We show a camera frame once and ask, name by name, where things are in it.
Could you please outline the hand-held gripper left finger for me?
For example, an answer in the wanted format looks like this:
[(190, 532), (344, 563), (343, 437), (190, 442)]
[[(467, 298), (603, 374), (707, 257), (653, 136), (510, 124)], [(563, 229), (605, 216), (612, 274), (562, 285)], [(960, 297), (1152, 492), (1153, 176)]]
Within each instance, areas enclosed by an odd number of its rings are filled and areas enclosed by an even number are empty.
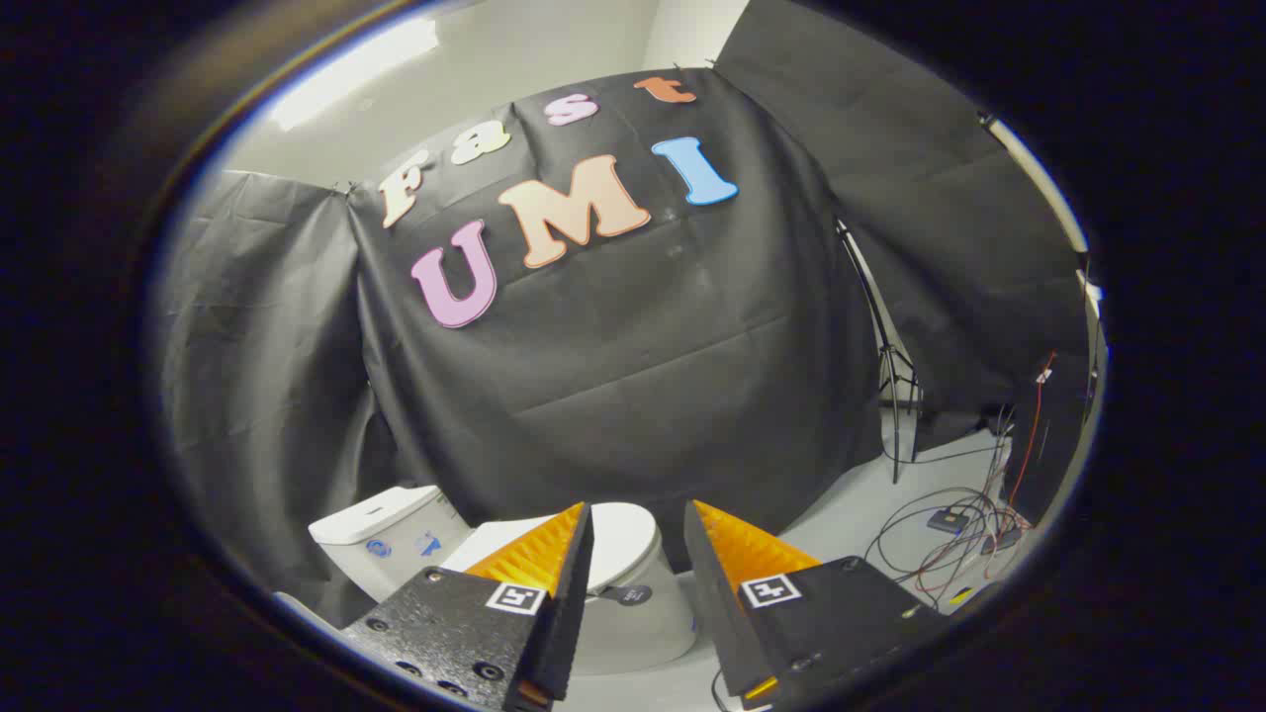
[(344, 635), (461, 709), (549, 711), (573, 671), (592, 541), (576, 503), (465, 571), (423, 569)]

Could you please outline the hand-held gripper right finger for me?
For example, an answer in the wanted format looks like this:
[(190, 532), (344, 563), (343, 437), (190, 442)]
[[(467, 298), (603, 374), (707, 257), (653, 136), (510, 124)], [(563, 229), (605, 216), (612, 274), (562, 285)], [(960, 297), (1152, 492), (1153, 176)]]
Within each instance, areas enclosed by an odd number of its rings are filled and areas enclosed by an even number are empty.
[(693, 500), (682, 540), (725, 690), (746, 711), (823, 711), (909, 666), (950, 618), (860, 556), (814, 556)]

